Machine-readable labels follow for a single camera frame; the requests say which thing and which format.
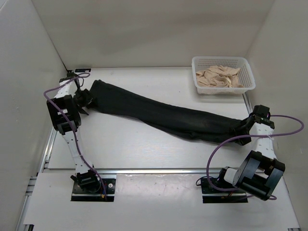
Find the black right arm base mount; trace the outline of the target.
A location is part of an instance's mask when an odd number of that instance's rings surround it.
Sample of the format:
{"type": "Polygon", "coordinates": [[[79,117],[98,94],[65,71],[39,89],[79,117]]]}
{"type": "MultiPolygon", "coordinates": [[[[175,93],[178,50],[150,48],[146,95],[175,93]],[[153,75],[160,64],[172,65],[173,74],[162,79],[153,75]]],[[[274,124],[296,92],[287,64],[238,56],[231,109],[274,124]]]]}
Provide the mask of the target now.
{"type": "Polygon", "coordinates": [[[208,183],[206,177],[199,178],[195,184],[197,187],[201,187],[203,204],[235,204],[248,202],[248,196],[244,191],[219,191],[208,183]]]}

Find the black trousers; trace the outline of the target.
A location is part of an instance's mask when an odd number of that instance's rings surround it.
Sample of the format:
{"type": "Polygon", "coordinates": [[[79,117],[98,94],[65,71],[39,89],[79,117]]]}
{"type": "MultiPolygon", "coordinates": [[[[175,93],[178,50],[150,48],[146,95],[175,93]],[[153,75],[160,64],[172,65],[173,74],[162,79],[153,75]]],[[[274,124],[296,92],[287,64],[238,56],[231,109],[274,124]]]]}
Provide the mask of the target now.
{"type": "Polygon", "coordinates": [[[90,93],[96,98],[93,109],[100,113],[131,117],[186,140],[221,143],[235,137],[241,121],[161,103],[101,80],[94,81],[90,93]]]}

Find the beige trousers in basket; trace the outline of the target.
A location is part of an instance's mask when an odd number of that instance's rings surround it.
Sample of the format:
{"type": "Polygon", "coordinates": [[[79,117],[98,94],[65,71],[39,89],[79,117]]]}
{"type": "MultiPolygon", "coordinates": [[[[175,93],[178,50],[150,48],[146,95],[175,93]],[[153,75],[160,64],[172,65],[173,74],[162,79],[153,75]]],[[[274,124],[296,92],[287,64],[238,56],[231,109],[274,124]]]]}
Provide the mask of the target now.
{"type": "Polygon", "coordinates": [[[240,70],[227,66],[210,66],[206,70],[196,72],[197,84],[210,88],[243,88],[238,77],[240,70]]]}

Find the aluminium right frame rail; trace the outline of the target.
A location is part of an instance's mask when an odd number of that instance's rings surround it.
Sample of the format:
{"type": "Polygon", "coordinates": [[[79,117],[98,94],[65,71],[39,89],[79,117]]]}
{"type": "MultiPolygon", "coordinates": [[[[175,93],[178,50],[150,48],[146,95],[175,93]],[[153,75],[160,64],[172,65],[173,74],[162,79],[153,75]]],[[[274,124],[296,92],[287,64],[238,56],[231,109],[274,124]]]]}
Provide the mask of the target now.
{"type": "MultiPolygon", "coordinates": [[[[243,94],[243,99],[244,99],[244,103],[245,103],[247,112],[251,113],[253,111],[253,108],[252,108],[252,105],[250,103],[249,96],[248,96],[247,92],[243,94]]],[[[286,230],[287,231],[301,231],[301,228],[287,228],[286,230]]]]}

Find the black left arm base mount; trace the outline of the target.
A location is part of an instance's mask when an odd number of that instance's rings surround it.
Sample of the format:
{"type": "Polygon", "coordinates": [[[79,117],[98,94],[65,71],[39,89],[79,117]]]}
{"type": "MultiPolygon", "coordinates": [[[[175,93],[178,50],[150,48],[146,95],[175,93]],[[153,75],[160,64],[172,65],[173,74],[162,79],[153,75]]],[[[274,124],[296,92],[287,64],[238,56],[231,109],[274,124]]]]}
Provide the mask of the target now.
{"type": "Polygon", "coordinates": [[[106,195],[104,195],[103,187],[94,187],[93,189],[82,189],[74,182],[71,201],[72,202],[113,202],[115,199],[116,175],[103,175],[102,177],[106,195]]]}

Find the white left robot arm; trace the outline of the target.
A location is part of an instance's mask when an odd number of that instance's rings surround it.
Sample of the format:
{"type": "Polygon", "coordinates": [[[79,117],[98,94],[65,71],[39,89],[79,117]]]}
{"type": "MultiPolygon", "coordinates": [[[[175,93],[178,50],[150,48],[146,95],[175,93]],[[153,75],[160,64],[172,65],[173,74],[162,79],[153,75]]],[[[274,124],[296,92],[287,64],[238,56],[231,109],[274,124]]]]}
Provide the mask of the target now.
{"type": "Polygon", "coordinates": [[[80,76],[62,78],[59,86],[46,90],[43,95],[47,100],[47,108],[53,128],[61,134],[65,140],[71,157],[75,164],[75,174],[71,179],[81,188],[95,193],[101,187],[101,181],[91,162],[88,162],[82,154],[79,143],[81,142],[78,128],[81,126],[79,112],[81,108],[74,99],[73,90],[80,93],[80,76]]]}

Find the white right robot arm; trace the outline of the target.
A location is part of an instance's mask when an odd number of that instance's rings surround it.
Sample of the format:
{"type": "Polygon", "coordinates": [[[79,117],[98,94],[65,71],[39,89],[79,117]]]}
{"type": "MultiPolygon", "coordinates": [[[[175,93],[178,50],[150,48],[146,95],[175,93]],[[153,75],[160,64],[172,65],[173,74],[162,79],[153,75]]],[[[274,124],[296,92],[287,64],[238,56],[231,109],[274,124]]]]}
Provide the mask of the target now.
{"type": "Polygon", "coordinates": [[[224,176],[216,180],[216,187],[221,192],[228,192],[232,187],[249,193],[263,201],[270,199],[274,189],[285,172],[285,164],[278,161],[274,154],[270,135],[274,131],[274,122],[268,118],[254,116],[252,130],[264,138],[253,137],[253,148],[236,170],[226,167],[224,176]]]}

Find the aluminium left frame rail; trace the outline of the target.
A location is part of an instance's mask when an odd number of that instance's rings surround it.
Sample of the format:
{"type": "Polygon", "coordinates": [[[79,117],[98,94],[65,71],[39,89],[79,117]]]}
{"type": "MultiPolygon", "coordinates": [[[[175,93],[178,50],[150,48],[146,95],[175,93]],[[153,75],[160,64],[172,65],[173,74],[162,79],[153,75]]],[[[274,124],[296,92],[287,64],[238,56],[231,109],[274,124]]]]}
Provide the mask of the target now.
{"type": "Polygon", "coordinates": [[[38,170],[36,174],[34,176],[31,176],[28,181],[24,202],[23,202],[22,209],[19,215],[19,219],[18,219],[16,228],[15,228],[16,231],[32,231],[34,228],[33,224],[24,224],[24,220],[26,217],[26,213],[27,213],[30,201],[31,201],[31,196],[32,196],[35,184],[36,184],[37,177],[39,173],[44,172],[44,170],[48,167],[48,164],[50,162],[50,156],[51,156],[51,152],[52,152],[53,145],[55,142],[56,134],[57,134],[56,130],[52,128],[50,131],[49,137],[48,137],[48,141],[44,148],[41,161],[38,166],[38,170]]]}

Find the aluminium frame rail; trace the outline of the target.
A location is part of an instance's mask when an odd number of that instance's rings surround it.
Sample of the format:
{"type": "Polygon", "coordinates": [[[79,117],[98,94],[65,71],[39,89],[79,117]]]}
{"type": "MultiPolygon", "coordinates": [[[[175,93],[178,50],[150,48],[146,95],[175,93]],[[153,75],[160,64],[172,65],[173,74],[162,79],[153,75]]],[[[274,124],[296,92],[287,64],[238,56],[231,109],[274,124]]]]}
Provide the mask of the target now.
{"type": "Polygon", "coordinates": [[[24,224],[24,220],[26,217],[26,213],[27,213],[30,201],[31,201],[31,196],[32,196],[35,184],[36,184],[37,177],[39,173],[44,172],[44,170],[48,167],[48,164],[50,162],[50,156],[51,156],[51,152],[52,152],[53,145],[55,142],[56,134],[57,134],[56,130],[52,128],[50,131],[49,137],[48,137],[48,141],[44,148],[41,161],[38,166],[38,170],[36,174],[34,176],[31,176],[28,181],[24,202],[23,202],[22,209],[19,215],[19,219],[18,219],[16,228],[15,228],[16,231],[32,231],[34,228],[33,224],[24,224]]]}
{"type": "MultiPolygon", "coordinates": [[[[252,105],[250,103],[249,96],[248,96],[247,92],[243,94],[243,99],[244,99],[244,103],[245,103],[247,112],[251,113],[253,111],[253,108],[252,108],[252,105]]],[[[287,231],[301,231],[301,228],[287,228],[286,230],[287,231]]]]}
{"type": "MultiPolygon", "coordinates": [[[[218,174],[221,170],[219,168],[210,168],[209,173],[218,174]]],[[[107,174],[206,174],[205,168],[105,168],[98,169],[98,173],[107,174]]],[[[42,173],[74,173],[75,170],[70,168],[44,168],[42,173]]]]}

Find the aluminium front frame rail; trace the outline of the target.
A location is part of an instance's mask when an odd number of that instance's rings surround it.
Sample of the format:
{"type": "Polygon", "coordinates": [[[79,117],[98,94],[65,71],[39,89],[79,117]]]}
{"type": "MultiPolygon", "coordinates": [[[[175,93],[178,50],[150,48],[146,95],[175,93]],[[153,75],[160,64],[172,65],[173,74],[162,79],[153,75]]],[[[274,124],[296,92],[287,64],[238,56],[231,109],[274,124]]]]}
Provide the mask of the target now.
{"type": "MultiPolygon", "coordinates": [[[[219,168],[210,168],[209,173],[218,174],[221,170],[219,168]]],[[[105,168],[98,169],[98,173],[107,174],[206,174],[205,168],[105,168]]],[[[70,168],[44,168],[42,173],[74,173],[75,170],[70,168]]]]}

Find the white plastic basket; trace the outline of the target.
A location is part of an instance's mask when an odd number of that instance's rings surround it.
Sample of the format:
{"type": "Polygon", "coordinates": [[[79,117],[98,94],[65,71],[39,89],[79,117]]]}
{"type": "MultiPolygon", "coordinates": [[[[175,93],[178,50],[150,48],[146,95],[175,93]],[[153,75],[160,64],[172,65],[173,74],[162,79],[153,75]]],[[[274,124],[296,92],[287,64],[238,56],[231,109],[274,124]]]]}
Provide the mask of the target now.
{"type": "Polygon", "coordinates": [[[256,87],[250,65],[242,57],[196,56],[192,71],[198,94],[244,94],[256,87]]]}

